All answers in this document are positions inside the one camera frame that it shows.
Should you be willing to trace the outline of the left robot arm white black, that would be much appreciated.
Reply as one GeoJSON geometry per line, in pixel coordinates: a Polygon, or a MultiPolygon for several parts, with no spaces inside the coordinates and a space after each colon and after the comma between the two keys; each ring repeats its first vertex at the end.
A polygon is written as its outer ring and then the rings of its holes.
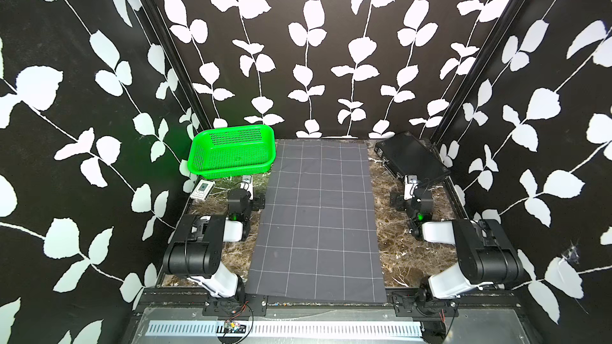
{"type": "Polygon", "coordinates": [[[225,243],[247,239],[251,213],[263,210],[265,206],[264,195],[235,188],[228,193],[225,213],[183,215],[164,253],[163,271],[194,281],[217,299],[243,304],[244,281],[223,264],[222,251],[225,243]]]}

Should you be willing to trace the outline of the dark grey grid pillowcase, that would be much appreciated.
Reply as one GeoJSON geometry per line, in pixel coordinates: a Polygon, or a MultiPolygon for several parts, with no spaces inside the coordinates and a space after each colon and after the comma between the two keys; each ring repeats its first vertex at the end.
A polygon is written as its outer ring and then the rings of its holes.
{"type": "Polygon", "coordinates": [[[386,301],[365,143],[277,142],[246,290],[310,302],[386,301]]]}

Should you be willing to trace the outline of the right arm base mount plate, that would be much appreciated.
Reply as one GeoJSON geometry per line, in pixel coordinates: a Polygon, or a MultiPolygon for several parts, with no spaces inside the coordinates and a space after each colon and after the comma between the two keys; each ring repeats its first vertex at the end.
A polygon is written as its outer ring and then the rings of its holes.
{"type": "Polygon", "coordinates": [[[387,289],[387,301],[397,317],[442,320],[457,316],[457,304],[454,301],[432,299],[421,288],[387,289]]]}

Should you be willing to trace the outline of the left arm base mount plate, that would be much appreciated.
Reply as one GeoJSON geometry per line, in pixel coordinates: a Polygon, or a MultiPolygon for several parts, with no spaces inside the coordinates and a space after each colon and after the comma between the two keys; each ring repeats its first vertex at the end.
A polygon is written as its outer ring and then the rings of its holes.
{"type": "Polygon", "coordinates": [[[268,296],[249,293],[245,294],[245,298],[242,302],[236,297],[215,298],[213,296],[207,296],[204,308],[202,309],[202,315],[217,316],[226,319],[238,313],[240,313],[239,318],[246,318],[252,315],[265,316],[268,302],[268,296]]]}

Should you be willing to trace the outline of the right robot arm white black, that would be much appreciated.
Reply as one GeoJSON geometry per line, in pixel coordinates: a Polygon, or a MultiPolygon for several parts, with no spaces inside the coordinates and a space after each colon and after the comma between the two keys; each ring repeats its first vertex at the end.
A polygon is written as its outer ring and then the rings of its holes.
{"type": "Polygon", "coordinates": [[[402,193],[392,192],[390,206],[406,213],[409,232],[416,239],[456,249],[457,262],[423,280],[417,301],[457,299],[474,289],[506,285],[524,275],[518,253],[499,221],[435,221],[431,191],[415,185],[406,186],[402,193]]]}

